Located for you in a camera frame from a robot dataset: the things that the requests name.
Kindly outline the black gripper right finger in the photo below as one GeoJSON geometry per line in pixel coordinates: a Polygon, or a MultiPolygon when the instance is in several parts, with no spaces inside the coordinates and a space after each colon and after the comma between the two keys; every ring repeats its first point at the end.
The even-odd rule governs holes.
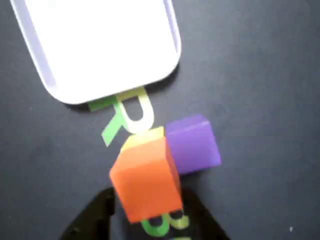
{"type": "Polygon", "coordinates": [[[182,201],[187,215],[199,226],[203,240],[230,240],[197,194],[189,188],[181,190],[182,201]]]}

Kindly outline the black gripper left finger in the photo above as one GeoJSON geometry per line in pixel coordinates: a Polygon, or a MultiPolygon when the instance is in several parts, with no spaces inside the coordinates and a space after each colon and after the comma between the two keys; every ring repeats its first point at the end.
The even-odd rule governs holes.
{"type": "Polygon", "coordinates": [[[112,187],[98,193],[69,224],[62,240],[109,240],[111,218],[115,213],[115,191],[112,187]]]}

